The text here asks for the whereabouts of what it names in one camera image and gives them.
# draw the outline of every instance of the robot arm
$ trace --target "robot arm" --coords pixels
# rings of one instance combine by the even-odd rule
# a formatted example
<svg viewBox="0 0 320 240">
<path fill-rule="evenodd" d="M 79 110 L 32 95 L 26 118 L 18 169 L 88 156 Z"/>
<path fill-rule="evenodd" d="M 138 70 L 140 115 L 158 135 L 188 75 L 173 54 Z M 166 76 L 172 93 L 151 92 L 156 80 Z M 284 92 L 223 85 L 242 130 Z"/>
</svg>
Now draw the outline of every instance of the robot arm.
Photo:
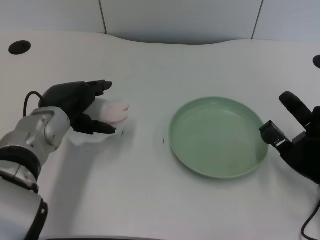
<svg viewBox="0 0 320 240">
<path fill-rule="evenodd" d="M 37 180 L 70 127 L 85 134 L 115 133 L 111 125 L 83 114 L 111 85 L 104 80 L 55 85 L 41 97 L 39 108 L 0 140 L 1 239 L 39 238 L 48 205 L 38 195 Z"/>
</svg>

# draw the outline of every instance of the black cable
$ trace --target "black cable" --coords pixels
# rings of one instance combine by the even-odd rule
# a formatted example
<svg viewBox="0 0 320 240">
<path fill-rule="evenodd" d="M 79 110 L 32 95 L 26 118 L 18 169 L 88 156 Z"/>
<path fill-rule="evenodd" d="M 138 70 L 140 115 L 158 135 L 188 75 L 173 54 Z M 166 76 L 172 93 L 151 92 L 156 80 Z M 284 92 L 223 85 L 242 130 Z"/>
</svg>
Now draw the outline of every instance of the black cable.
<svg viewBox="0 0 320 240">
<path fill-rule="evenodd" d="M 311 219 L 316 215 L 316 213 L 318 212 L 318 210 L 320 209 L 320 201 L 318 202 L 318 204 L 316 205 L 313 213 L 311 214 L 311 216 L 305 221 L 305 223 L 303 224 L 302 228 L 301 228 L 301 235 L 308 240 L 317 240 L 315 238 L 309 237 L 305 234 L 305 228 L 308 225 L 308 223 L 311 221 Z"/>
<path fill-rule="evenodd" d="M 31 95 L 37 95 L 41 100 L 43 100 L 44 98 L 41 96 L 40 93 L 38 93 L 37 91 L 31 91 L 29 92 L 26 97 L 25 97 L 25 100 L 24 100 L 24 105 L 23 105 L 23 117 L 27 116 L 27 105 L 28 105 L 28 100 L 30 98 Z"/>
</svg>

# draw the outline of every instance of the green plate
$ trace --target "green plate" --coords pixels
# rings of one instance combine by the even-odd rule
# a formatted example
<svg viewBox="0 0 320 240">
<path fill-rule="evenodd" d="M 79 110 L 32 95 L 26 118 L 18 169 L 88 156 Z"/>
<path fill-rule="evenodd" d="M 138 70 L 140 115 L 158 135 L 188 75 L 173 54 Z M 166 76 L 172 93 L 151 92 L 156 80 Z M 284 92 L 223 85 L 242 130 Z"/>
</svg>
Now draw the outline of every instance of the green plate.
<svg viewBox="0 0 320 240">
<path fill-rule="evenodd" d="M 268 145 L 261 119 L 245 105 L 221 97 L 189 102 L 173 117 L 170 146 L 189 169 L 211 178 L 230 179 L 257 168 Z"/>
</svg>

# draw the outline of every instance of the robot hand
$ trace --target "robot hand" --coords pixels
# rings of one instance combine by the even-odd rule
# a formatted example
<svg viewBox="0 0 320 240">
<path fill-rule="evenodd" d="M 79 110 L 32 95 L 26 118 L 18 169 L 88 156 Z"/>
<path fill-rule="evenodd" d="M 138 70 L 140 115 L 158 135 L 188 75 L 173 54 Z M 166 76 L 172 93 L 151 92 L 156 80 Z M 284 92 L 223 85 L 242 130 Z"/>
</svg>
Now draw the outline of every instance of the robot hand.
<svg viewBox="0 0 320 240">
<path fill-rule="evenodd" d="M 114 134 L 116 129 L 104 122 L 92 120 L 83 112 L 111 88 L 112 82 L 100 80 L 91 82 L 70 82 L 51 87 L 44 93 L 39 108 L 58 107 L 69 117 L 75 132 L 93 135 L 94 133 Z"/>
<path fill-rule="evenodd" d="M 0 140 L 0 236 L 3 240 L 36 240 L 45 224 L 48 205 L 38 195 L 37 180 L 49 154 L 72 127 L 85 134 L 114 134 L 116 129 L 92 120 L 84 111 L 112 86 L 105 80 L 55 85 L 41 96 L 30 92 L 23 119 Z M 27 116 L 30 95 L 39 108 Z"/>
<path fill-rule="evenodd" d="M 298 97 L 288 91 L 279 99 L 306 131 L 290 141 L 269 121 L 259 129 L 261 137 L 265 143 L 277 149 L 283 160 L 296 172 L 320 184 L 320 106 L 311 112 Z"/>
</svg>

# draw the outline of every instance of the black circular hole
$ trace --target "black circular hole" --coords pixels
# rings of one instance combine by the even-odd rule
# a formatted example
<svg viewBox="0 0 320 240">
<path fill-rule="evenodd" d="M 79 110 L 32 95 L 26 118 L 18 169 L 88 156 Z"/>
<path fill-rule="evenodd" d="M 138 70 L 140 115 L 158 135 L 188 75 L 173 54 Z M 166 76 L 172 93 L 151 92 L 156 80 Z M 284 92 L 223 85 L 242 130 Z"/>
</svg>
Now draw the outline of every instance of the black circular hole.
<svg viewBox="0 0 320 240">
<path fill-rule="evenodd" d="M 320 69 L 320 55 L 317 55 L 313 58 L 313 64 Z"/>
<path fill-rule="evenodd" d="M 31 48 L 31 43 L 28 41 L 16 41 L 15 43 L 12 43 L 9 47 L 9 53 L 13 55 L 20 55 L 24 54 L 29 51 Z"/>
</svg>

